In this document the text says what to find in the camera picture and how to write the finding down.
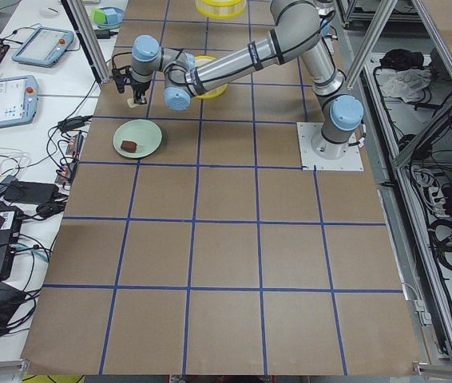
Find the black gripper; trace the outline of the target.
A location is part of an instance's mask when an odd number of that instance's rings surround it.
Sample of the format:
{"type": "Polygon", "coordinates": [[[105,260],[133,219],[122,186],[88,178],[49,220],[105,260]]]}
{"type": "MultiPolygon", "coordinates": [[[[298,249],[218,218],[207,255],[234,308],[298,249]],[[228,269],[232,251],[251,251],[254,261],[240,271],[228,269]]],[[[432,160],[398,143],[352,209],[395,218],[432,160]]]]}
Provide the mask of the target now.
{"type": "Polygon", "coordinates": [[[131,87],[133,89],[133,103],[135,105],[146,105],[147,98],[144,94],[151,85],[151,73],[138,73],[134,68],[130,69],[131,87]]]}

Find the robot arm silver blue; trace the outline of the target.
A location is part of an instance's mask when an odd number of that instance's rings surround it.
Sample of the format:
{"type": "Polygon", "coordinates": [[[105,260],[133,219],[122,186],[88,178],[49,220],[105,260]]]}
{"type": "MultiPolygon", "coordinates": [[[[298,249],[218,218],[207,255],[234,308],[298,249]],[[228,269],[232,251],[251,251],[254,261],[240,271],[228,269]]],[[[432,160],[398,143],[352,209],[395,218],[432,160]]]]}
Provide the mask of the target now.
{"type": "Polygon", "coordinates": [[[163,74],[165,104],[184,111],[191,99],[271,65],[284,65],[296,58],[305,64],[312,90],[323,112],[323,125],[313,136],[313,151],[326,160],[337,160],[347,150],[353,132],[361,125],[364,109],[348,94],[345,75],[336,67],[323,30],[335,16],[333,8],[321,8],[316,1],[273,1],[270,11],[275,25],[265,38],[252,41],[228,56],[196,65],[182,49],[160,46],[150,35],[133,43],[132,61],[115,82],[121,91],[129,85],[133,103],[146,103],[153,75],[163,74]]]}

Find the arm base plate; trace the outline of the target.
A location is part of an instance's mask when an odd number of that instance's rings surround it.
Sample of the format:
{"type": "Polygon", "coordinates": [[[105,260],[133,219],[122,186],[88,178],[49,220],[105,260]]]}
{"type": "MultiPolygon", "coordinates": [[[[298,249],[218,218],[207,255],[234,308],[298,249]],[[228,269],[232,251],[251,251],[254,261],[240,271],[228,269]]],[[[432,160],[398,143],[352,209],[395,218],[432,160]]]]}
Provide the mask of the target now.
{"type": "Polygon", "coordinates": [[[301,168],[309,171],[363,172],[357,137],[344,144],[331,144],[321,134],[322,123],[297,122],[301,168]]]}

